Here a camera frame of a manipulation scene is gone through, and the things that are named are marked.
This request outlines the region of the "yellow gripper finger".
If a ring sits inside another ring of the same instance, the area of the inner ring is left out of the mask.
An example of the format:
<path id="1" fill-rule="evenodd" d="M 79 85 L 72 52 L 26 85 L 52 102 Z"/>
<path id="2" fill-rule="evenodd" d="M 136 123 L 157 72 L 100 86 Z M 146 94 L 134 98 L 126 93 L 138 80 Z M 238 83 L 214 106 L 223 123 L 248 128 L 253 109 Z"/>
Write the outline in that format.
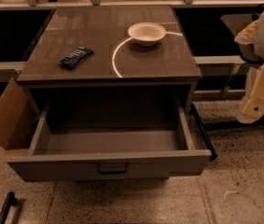
<path id="1" fill-rule="evenodd" d="M 234 41 L 241 45 L 253 44 L 255 41 L 256 29 L 257 21 L 253 21 L 235 36 Z"/>
<path id="2" fill-rule="evenodd" d="M 264 115 L 264 64 L 251 67 L 245 83 L 245 96 L 241 100 L 236 119 L 250 124 Z"/>

